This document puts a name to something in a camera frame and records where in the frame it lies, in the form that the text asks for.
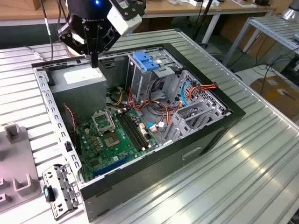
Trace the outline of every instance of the black computer chassis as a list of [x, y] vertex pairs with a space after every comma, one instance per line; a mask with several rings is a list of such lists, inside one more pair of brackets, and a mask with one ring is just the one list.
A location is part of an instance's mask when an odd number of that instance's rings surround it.
[[[213, 83], [171, 44], [149, 45], [129, 50], [151, 49], [161, 46], [175, 57], [183, 67], [189, 70], [201, 83]], [[112, 53], [117, 53], [117, 51], [110, 51], [105, 54]], [[67, 67], [67, 62], [69, 61], [77, 61], [80, 63], [81, 60], [85, 60], [84, 57], [73, 57], [51, 62], [35, 63], [32, 64], [32, 67], [42, 68], [45, 71], [48, 71]], [[232, 126], [242, 119], [245, 112], [226, 96], [223, 91], [219, 88], [211, 91], [217, 99], [228, 108], [231, 114], [170, 144], [169, 146], [166, 146], [162, 150], [144, 157], [142, 160], [139, 160], [130, 166], [120, 169], [110, 175], [106, 175], [105, 178], [82, 188], [80, 192], [89, 221], [93, 221], [97, 217], [104, 215], [106, 212], [166, 178], [184, 165], [201, 157], [212, 149]]]

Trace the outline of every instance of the slotted aluminum surface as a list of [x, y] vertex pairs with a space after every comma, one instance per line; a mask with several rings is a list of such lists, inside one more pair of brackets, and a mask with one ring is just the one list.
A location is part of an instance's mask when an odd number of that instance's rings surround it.
[[299, 48], [299, 41], [294, 37], [295, 34], [299, 33], [298, 22], [286, 21], [280, 15], [274, 15], [253, 17], [250, 24], [291, 50]]
[[[246, 115], [212, 151], [93, 223], [287, 223], [299, 207], [298, 128], [175, 30], [126, 36], [113, 49], [163, 42], [216, 81]], [[49, 45], [33, 48], [49, 59]], [[67, 57], [62, 44], [54, 50], [54, 59]], [[38, 60], [26, 48], [0, 50], [0, 58], [0, 131], [11, 122], [28, 128], [43, 187], [42, 172], [65, 160], [30, 67]], [[43, 194], [0, 217], [11, 224], [54, 222]], [[87, 223], [83, 206], [60, 222]]]

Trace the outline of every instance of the ram slot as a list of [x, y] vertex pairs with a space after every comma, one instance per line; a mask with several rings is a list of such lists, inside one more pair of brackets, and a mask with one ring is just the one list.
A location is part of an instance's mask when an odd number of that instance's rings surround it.
[[119, 121], [138, 151], [142, 151], [142, 148], [147, 148], [148, 143], [126, 114], [120, 115]]

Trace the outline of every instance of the blue drive bay latch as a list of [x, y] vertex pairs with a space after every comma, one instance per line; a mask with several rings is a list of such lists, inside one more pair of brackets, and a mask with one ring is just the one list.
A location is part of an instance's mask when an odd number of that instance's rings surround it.
[[145, 71], [151, 71], [160, 68], [160, 66], [144, 52], [133, 53], [134, 59], [142, 66]]

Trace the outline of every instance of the motherboard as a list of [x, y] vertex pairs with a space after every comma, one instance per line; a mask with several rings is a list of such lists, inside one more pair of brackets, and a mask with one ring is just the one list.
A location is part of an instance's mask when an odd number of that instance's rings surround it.
[[88, 122], [77, 126], [80, 141], [77, 152], [84, 180], [92, 180], [159, 147], [155, 137], [144, 133], [142, 127], [133, 110], [125, 114], [96, 113]]

